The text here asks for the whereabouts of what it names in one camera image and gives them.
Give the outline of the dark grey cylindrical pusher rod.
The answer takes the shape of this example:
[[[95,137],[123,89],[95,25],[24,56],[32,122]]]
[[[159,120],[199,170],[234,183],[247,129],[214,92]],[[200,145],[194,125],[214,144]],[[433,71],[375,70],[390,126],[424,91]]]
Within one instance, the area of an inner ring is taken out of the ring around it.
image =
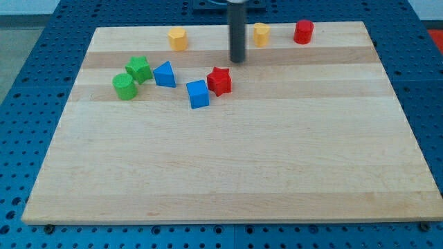
[[[246,2],[227,1],[227,21],[229,27],[230,60],[242,63],[246,57]]]

